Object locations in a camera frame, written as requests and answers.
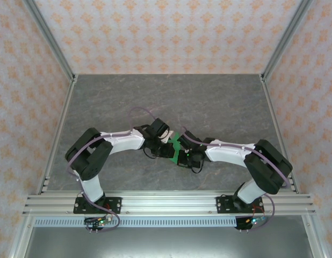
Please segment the green and yellow paper sheet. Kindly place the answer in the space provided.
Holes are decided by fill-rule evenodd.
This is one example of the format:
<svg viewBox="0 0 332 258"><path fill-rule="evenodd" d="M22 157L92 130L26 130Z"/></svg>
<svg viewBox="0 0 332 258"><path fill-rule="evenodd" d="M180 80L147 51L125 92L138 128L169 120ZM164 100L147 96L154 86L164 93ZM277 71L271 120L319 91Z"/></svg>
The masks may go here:
<svg viewBox="0 0 332 258"><path fill-rule="evenodd" d="M179 151L181 150L181 145L180 143L177 141L179 139L180 135L178 132L175 132L168 140L168 143L172 143L173 144L173 148L175 150L174 156L172 158L170 158L170 160L174 163L177 164L178 163L178 156L179 156Z"/></svg>

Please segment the aluminium mounting beam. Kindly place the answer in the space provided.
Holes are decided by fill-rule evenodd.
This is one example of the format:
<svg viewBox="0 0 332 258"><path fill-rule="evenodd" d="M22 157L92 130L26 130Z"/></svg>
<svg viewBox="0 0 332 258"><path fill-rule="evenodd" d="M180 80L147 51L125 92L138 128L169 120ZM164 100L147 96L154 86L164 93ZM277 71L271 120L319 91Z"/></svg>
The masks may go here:
<svg viewBox="0 0 332 258"><path fill-rule="evenodd" d="M29 195L24 215L65 216L74 209L76 191L45 191ZM216 198L220 191L108 191L108 197L121 197L121 216L217 216ZM314 215L317 212L309 194L280 191L262 198L266 215Z"/></svg>

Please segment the grey metal lower panel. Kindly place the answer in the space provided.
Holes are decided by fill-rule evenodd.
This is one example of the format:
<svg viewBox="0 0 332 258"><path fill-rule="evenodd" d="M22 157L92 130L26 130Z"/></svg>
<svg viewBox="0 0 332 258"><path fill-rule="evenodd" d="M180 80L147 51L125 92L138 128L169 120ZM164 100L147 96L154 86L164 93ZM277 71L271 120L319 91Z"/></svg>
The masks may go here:
<svg viewBox="0 0 332 258"><path fill-rule="evenodd" d="M35 228L24 258L313 258L303 230L232 228Z"/></svg>

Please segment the right controller board with LEDs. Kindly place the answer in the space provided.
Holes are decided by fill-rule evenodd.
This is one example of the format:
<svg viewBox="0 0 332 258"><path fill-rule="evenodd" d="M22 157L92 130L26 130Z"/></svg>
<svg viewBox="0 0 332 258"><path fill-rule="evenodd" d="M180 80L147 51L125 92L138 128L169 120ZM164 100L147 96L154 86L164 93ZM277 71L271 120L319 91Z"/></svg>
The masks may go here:
<svg viewBox="0 0 332 258"><path fill-rule="evenodd" d="M247 224L247 226L254 226L258 223L261 223L263 221L266 220L265 216L261 216L261 217L247 217L243 219L243 222L245 222Z"/></svg>

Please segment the controller board with leds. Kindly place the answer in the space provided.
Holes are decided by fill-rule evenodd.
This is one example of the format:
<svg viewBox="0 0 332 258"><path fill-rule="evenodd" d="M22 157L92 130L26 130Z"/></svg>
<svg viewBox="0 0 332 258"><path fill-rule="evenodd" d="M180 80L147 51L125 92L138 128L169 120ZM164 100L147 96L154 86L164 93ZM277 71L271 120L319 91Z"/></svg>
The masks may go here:
<svg viewBox="0 0 332 258"><path fill-rule="evenodd" d="M103 217L88 217L85 218L84 224L89 227L103 227L111 222L112 218L103 216Z"/></svg>
<svg viewBox="0 0 332 258"><path fill-rule="evenodd" d="M245 222L247 224L247 226L254 226L258 223L261 223L263 221L266 220L265 216L261 216L261 217L247 217L243 219L243 222Z"/></svg>

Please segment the left controller board with LEDs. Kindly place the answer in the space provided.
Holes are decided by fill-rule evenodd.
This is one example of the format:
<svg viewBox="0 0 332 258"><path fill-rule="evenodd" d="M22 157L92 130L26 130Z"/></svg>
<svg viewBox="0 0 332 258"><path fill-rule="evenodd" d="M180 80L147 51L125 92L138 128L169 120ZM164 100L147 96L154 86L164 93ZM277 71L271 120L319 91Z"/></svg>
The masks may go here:
<svg viewBox="0 0 332 258"><path fill-rule="evenodd" d="M103 216L103 217L88 217L85 218L84 224L89 227L103 227L111 222L112 218Z"/></svg>

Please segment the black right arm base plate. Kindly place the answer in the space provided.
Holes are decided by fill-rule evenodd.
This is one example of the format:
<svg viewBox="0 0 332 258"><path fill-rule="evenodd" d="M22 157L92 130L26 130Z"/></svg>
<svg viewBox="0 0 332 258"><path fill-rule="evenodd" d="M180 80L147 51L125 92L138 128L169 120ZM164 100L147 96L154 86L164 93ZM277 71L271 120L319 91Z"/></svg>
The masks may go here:
<svg viewBox="0 0 332 258"><path fill-rule="evenodd" d="M216 201L216 210L219 214L228 214L228 213L254 213L255 209L257 213L262 213L258 207L263 208L264 203L262 198L255 199L252 203L246 204L239 198L234 196L218 196L215 198Z"/></svg>

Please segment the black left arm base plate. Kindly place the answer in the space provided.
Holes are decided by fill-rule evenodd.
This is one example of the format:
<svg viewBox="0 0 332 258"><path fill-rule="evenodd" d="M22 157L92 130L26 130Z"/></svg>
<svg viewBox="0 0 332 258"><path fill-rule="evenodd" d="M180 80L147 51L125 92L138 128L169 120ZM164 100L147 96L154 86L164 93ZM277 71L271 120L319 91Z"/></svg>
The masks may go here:
<svg viewBox="0 0 332 258"><path fill-rule="evenodd" d="M121 210L121 197L102 197L95 202L95 204L115 212L116 214L120 214ZM84 197L77 197L75 199L74 214L105 214L106 211L101 210L99 208L94 207Z"/></svg>

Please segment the aluminium table side rail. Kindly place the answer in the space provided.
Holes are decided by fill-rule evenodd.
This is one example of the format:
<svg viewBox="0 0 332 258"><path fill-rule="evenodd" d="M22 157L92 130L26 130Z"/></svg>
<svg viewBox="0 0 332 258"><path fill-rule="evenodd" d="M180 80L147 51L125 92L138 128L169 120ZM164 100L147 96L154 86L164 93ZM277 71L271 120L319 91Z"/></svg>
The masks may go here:
<svg viewBox="0 0 332 258"><path fill-rule="evenodd" d="M280 127L279 127L279 123L278 123L278 120L277 120L275 109L273 107L273 103L272 103L272 100L271 100L271 97L270 97L270 93L269 93L266 81L263 78L262 74L259 74L259 79L261 81L261 84L262 84L262 87L263 87L263 90L264 90L264 93L265 93L266 101L268 103L268 107L269 107L269 110L270 110L270 113L271 113L272 121L273 121L275 130L276 130L276 135L277 135L277 138L278 138L278 142L279 142L279 145L280 145L281 152L282 152L283 156L285 158L287 158L288 161L291 162L291 159L290 159L290 157L287 153L287 149L286 149L286 146L285 146L285 143L284 143L284 139L283 139ZM297 186L297 178L296 178L296 176L293 175L293 172L294 172L294 170L292 170L292 172L289 175L289 178L292 180L291 190L294 191L296 194L299 194L300 191L299 191L299 188Z"/></svg>
<svg viewBox="0 0 332 258"><path fill-rule="evenodd" d="M67 90L67 94L66 94L64 102L63 102L60 118L59 118L59 121L57 123L55 136L53 138L52 146L51 146L51 149L50 149L50 152L49 152L49 158L47 160L45 169L42 172L41 179L39 181L39 185L38 185L38 188L37 188L37 191L36 191L37 195L40 195L42 193L45 180L48 180L50 178L50 172L51 172L52 165L53 165L53 162L54 162L54 159L55 159L55 154L56 154L57 147L58 147L58 144L59 144L59 141L60 141L61 132L62 132L62 129L63 129L63 126L64 126L64 121L65 121L66 116L67 116L69 104L70 104L70 101L71 101L71 97L73 95L74 86L77 83L78 76L79 76L79 74L75 74L74 77L70 80L69 87L68 87L68 90Z"/></svg>

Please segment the aluminium frame post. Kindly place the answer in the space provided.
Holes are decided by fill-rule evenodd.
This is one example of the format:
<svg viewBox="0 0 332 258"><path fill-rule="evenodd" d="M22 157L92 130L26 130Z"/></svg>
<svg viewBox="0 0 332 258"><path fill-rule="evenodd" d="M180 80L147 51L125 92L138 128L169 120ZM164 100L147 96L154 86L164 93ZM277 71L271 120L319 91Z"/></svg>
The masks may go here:
<svg viewBox="0 0 332 258"><path fill-rule="evenodd" d="M61 66L62 71L66 77L73 81L75 74L72 71L68 61L66 60L65 55L63 54L59 44L57 43L55 37L53 36L52 30L49 28L45 18L43 17L37 3L35 0L22 0L27 10L31 14L31 17L34 19L39 31L42 33L47 44L49 45L52 53L57 59L59 65Z"/></svg>
<svg viewBox="0 0 332 258"><path fill-rule="evenodd" d="M266 68L260 78L262 82L266 82L272 75L273 70L275 69L277 63L282 58L283 52L286 50L287 45L295 34L298 26L306 15L309 7L311 6L313 0L301 0L298 8L296 9L291 21L289 22L285 32L283 33L275 51L271 55L271 58L266 65Z"/></svg>

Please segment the aluminium lower frame leg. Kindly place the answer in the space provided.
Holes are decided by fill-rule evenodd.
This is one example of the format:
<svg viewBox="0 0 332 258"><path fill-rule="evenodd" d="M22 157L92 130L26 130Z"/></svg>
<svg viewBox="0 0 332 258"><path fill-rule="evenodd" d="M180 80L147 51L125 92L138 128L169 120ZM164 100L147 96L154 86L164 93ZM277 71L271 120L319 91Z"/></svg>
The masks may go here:
<svg viewBox="0 0 332 258"><path fill-rule="evenodd" d="M315 229L312 216L302 215L301 218L305 227L313 258L326 258L325 253L321 247L319 235Z"/></svg>
<svg viewBox="0 0 332 258"><path fill-rule="evenodd" d="M34 228L35 217L28 216L23 218L22 224L13 240L12 248L8 258L24 258L27 252L28 244Z"/></svg>

